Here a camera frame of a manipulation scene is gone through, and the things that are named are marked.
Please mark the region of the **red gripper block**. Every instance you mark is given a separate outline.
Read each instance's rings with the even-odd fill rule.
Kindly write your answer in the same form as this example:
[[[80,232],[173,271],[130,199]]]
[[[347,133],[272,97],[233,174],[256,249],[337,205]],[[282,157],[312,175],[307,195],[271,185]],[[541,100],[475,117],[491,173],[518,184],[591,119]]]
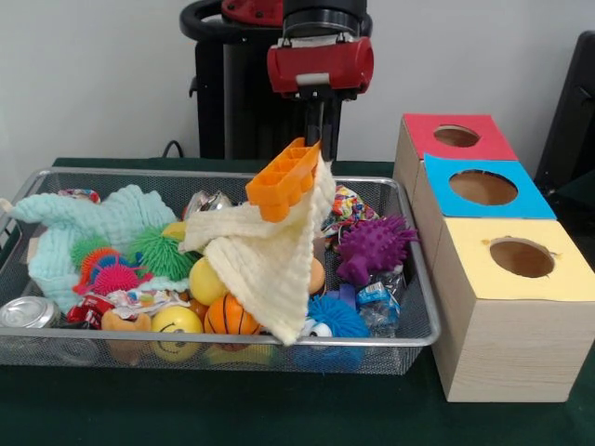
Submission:
[[[342,100],[364,93],[374,73],[368,37],[307,42],[295,39],[272,46],[267,54],[271,88],[286,98],[306,101],[307,146],[322,141],[326,162],[337,158]]]

